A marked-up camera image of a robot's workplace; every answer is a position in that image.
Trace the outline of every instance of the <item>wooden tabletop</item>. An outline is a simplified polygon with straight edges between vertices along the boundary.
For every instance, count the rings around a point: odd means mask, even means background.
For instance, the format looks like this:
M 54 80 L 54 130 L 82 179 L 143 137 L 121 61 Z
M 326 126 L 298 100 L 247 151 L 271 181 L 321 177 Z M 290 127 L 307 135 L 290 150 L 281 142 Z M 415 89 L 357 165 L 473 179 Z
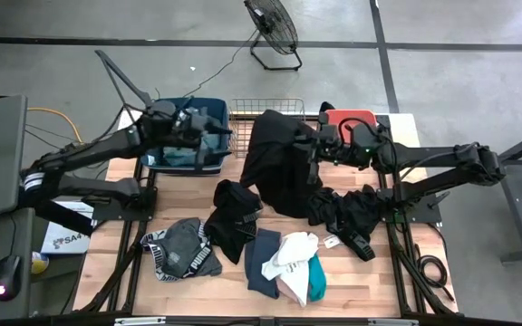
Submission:
M 130 124 L 125 115 L 120 127 Z M 396 142 L 406 146 L 420 145 L 414 118 L 410 114 L 391 114 L 392 135 Z M 242 158 L 229 158 L 223 165 L 220 176 L 216 177 L 157 177 L 159 189 L 157 213 L 148 224 L 148 232 L 170 227 L 182 218 L 199 217 L 202 221 L 214 210 L 213 195 L 217 183 L 223 179 L 238 181 L 243 168 Z M 134 159 L 113 159 L 108 169 L 107 179 L 116 181 L 132 177 Z M 362 189 L 365 184 L 378 187 L 378 176 L 371 170 L 358 171 L 357 168 L 334 167 L 329 163 L 320 164 L 320 177 L 324 184 L 334 188 L 340 195 L 348 190 Z M 426 177 L 424 168 L 417 168 L 407 176 L 415 181 Z M 320 238 L 318 255 L 327 279 L 325 297 L 319 302 L 309 302 L 305 308 L 284 295 L 278 300 L 259 292 L 247 290 L 244 259 L 234 265 L 218 247 L 215 254 L 223 264 L 220 276 L 203 276 L 176 283 L 163 283 L 154 274 L 154 263 L 149 253 L 142 256 L 138 289 L 133 313 L 136 315 L 201 315 L 201 316 L 275 316 L 275 317 L 396 317 L 400 315 L 390 248 L 385 225 L 379 224 L 372 233 L 371 246 L 376 258 L 363 262 L 346 246 L 338 245 L 326 249 L 323 239 L 329 234 L 324 225 L 309 226 L 306 219 L 282 216 L 266 206 L 257 227 L 276 230 L 286 235 L 295 231 L 313 232 Z M 107 222 L 92 235 L 82 278 L 78 286 L 74 309 L 82 308 L 104 285 L 114 269 L 122 222 Z M 432 254 L 448 264 L 440 237 L 427 225 L 413 224 L 411 232 L 414 242 L 420 246 L 422 254 Z M 135 226 L 131 238 L 136 234 Z M 402 268 L 409 303 L 414 309 L 412 282 Z M 437 274 L 428 267 L 427 274 Z M 130 268 L 122 277 L 119 299 L 120 308 L 128 288 Z M 457 310 L 455 302 L 450 302 L 442 290 L 435 293 L 452 310 Z

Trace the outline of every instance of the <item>floor fan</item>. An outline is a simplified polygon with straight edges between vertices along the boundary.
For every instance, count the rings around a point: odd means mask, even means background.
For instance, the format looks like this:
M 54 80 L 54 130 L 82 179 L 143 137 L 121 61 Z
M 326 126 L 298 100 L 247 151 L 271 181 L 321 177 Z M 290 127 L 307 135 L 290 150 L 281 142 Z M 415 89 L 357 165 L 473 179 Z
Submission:
M 301 59 L 297 54 L 297 31 L 291 17 L 279 0 L 246 0 L 245 7 L 259 31 L 253 44 L 251 44 L 251 55 L 263 65 L 265 70 L 297 71 L 302 66 Z M 255 54 L 255 47 L 259 44 L 261 36 L 278 53 L 282 55 L 294 54 L 299 64 L 294 67 L 268 67 Z

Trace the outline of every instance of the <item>black cloth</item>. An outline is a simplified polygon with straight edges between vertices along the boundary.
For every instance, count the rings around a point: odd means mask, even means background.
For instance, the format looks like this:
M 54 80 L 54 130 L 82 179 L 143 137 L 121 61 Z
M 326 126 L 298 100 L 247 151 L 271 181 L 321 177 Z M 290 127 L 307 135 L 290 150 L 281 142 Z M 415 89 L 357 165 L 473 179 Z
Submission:
M 259 196 L 237 182 L 223 180 L 217 184 L 213 203 L 217 207 L 205 223 L 211 243 L 238 264 L 245 244 L 255 239 L 257 211 L 262 205 Z
M 241 185 L 256 185 L 261 199 L 279 214 L 307 217 L 307 199 L 323 183 L 320 178 L 307 183 L 308 153 L 294 147 L 294 142 L 313 132 L 300 120 L 266 110 L 253 124 Z
M 249 280 L 248 290 L 261 292 L 262 294 L 277 299 L 277 279 L 267 280 L 261 270 L 263 263 L 271 260 L 271 257 L 279 250 L 281 234 L 276 231 L 259 229 L 257 238 L 245 246 L 245 276 Z
M 344 197 L 325 187 L 313 194 L 308 202 L 310 225 L 326 224 L 328 232 L 337 235 L 364 261 L 375 255 L 370 234 L 380 221 L 380 201 L 372 187 L 349 191 Z

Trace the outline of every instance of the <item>laundry basket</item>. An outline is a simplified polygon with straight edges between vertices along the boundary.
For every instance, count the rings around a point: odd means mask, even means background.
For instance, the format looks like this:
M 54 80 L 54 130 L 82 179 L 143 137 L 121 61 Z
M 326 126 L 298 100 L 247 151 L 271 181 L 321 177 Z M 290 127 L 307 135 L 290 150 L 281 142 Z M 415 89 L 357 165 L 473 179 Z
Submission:
M 266 110 L 276 110 L 305 121 L 304 101 L 301 99 L 233 99 L 229 114 L 229 127 L 233 134 L 229 147 L 237 158 L 247 155 L 255 118 Z
M 175 106 L 180 107 L 184 104 L 185 109 L 187 108 L 207 108 L 207 115 L 211 118 L 220 121 L 222 126 L 228 129 L 228 108 L 227 103 L 220 99 L 210 98 L 192 98 L 187 102 L 187 98 L 174 98 L 174 99 L 160 99 L 159 101 L 170 101 Z M 228 150 L 229 135 L 210 135 L 212 137 L 219 137 L 218 147 L 215 148 L 219 151 Z M 163 148 L 151 149 L 140 158 L 142 164 L 155 170 L 159 173 L 165 173 L 169 175 L 181 175 L 181 176 L 207 176 L 217 175 L 221 172 L 223 165 L 223 158 L 214 162 L 208 162 L 201 170 L 195 170 L 194 164 L 182 165 L 182 166 L 171 166 L 163 155 Z

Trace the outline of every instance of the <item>yellow cable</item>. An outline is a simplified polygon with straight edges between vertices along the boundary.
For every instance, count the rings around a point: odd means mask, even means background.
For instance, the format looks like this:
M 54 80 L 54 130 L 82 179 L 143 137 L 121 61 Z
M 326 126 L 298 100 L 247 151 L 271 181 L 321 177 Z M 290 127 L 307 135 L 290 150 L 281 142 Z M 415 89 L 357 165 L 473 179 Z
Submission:
M 82 138 L 80 137 L 80 133 L 78 132 L 78 129 L 76 128 L 76 125 L 73 124 L 73 122 L 70 120 L 70 118 L 68 118 L 67 115 L 61 113 L 58 110 L 52 110 L 52 109 L 48 109 L 48 108 L 27 108 L 27 110 L 28 111 L 43 111 L 43 112 L 49 112 L 49 113 L 53 113 L 55 115 L 59 115 L 60 117 L 64 118 L 66 121 L 68 121 L 70 126 L 72 126 L 73 134 L 76 135 L 76 139 L 78 139 L 78 141 L 83 143 Z
M 78 132 L 78 128 L 76 128 L 76 125 L 73 124 L 72 120 L 70 120 L 70 118 L 68 118 L 67 115 L 61 113 L 60 111 L 58 110 L 52 110 L 52 109 L 48 109 L 48 108 L 27 108 L 28 111 L 43 111 L 43 112 L 49 112 L 49 113 L 53 113 L 55 115 L 59 115 L 60 117 L 64 118 L 66 121 L 68 121 L 68 123 L 70 124 L 70 126 L 72 126 L 72 129 L 73 129 L 73 134 L 76 136 L 76 138 L 78 139 L 78 141 L 80 141 L 81 143 L 83 143 L 82 141 L 82 138 L 80 137 L 80 132 Z

